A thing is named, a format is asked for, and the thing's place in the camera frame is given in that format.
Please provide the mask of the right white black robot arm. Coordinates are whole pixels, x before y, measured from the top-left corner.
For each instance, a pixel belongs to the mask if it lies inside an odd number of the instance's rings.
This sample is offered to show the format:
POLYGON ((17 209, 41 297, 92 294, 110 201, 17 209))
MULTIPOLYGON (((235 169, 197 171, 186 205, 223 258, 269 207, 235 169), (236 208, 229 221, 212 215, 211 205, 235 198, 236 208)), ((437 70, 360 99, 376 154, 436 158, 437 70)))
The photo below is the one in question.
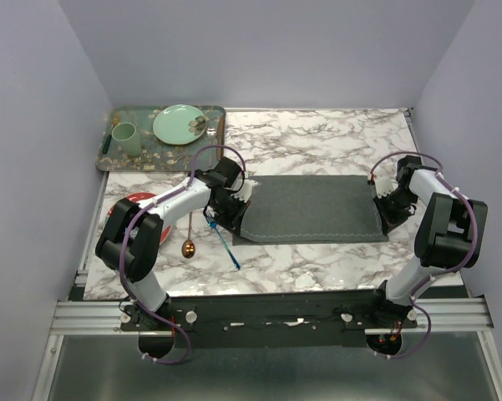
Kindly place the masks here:
POLYGON ((488 206, 448 183, 440 161, 418 152, 384 156, 371 168, 368 184, 385 235, 405 223, 418 202, 425 205, 413 258, 381 284, 378 298, 368 305, 369 321, 386 327, 396 318, 403 320, 434 282, 477 262, 488 206))

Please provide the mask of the dark grey cloth napkin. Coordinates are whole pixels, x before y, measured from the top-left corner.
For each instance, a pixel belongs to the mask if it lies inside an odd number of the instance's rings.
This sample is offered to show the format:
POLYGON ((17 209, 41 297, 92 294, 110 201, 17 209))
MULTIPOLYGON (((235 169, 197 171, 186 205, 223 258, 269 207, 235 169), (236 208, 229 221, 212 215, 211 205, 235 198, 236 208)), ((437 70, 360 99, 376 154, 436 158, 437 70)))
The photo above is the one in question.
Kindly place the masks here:
POLYGON ((385 242, 373 189, 362 175, 253 176, 234 246, 385 242))

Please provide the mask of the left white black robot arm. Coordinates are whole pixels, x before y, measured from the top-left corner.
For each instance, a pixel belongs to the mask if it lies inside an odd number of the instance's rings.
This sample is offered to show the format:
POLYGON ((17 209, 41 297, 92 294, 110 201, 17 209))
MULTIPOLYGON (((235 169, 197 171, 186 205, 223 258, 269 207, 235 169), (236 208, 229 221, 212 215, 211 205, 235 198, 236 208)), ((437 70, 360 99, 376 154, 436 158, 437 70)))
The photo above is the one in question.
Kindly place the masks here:
POLYGON ((194 170, 174 189, 143 203, 127 198, 113 207, 95 247, 95 255, 119 274, 121 286, 140 310, 139 319, 151 330, 170 322, 170 297, 155 278, 162 231, 180 218, 201 211, 215 232, 224 228, 238 235, 250 202, 237 194, 246 170, 223 157, 210 170, 194 170))

